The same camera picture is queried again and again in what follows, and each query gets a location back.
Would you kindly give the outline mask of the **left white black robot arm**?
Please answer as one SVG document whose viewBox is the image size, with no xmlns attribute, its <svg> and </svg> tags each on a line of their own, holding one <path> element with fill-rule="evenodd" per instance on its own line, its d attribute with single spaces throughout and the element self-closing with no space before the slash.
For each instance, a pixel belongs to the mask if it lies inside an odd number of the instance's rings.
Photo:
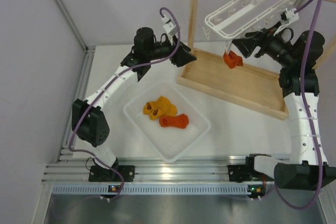
<svg viewBox="0 0 336 224">
<path fill-rule="evenodd" d="M 197 59 L 191 49 L 179 39 L 176 27 L 165 26 L 165 33 L 157 40 L 153 29 L 142 27 L 136 31 L 133 46 L 121 61 L 117 71 L 95 93 L 72 104 L 71 128 L 73 136 L 87 142 L 87 151 L 94 161 L 91 172 L 97 182 L 121 180 L 118 158 L 105 144 L 110 128 L 103 109 L 116 102 L 128 88 L 138 83 L 151 66 L 169 60 L 182 67 Z"/>
</svg>

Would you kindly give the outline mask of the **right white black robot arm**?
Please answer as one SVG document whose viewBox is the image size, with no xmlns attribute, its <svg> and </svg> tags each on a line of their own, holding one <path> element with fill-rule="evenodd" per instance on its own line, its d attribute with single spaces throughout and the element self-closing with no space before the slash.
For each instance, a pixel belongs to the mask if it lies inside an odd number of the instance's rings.
<svg viewBox="0 0 336 224">
<path fill-rule="evenodd" d="M 256 47 L 260 50 L 256 58 L 267 54 L 281 64 L 279 85 L 289 113 L 291 154 L 288 164 L 275 159 L 256 157 L 245 166 L 245 174 L 251 180 L 258 180 L 263 174 L 273 178 L 281 189 L 316 190 L 318 179 L 322 187 L 335 180 L 335 167 L 328 165 L 322 152 L 317 118 L 319 84 L 315 70 L 316 60 L 323 53 L 325 39 L 314 31 L 306 61 L 303 79 L 300 70 L 304 49 L 308 41 L 304 31 L 292 44 L 283 40 L 281 34 L 271 29 L 247 33 L 245 37 L 233 40 L 233 44 L 245 58 L 252 56 Z"/>
</svg>

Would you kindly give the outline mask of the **white clip hanger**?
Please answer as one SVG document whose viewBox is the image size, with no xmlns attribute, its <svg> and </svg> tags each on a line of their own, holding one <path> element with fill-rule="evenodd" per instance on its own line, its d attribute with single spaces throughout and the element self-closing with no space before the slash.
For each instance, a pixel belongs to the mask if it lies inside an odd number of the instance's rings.
<svg viewBox="0 0 336 224">
<path fill-rule="evenodd" d="M 282 25 L 281 13 L 294 8 L 296 0 L 231 0 L 208 14 L 203 31 L 206 39 L 215 34 L 224 40 L 224 51 L 228 52 L 233 39 L 243 38 L 246 33 Z"/>
</svg>

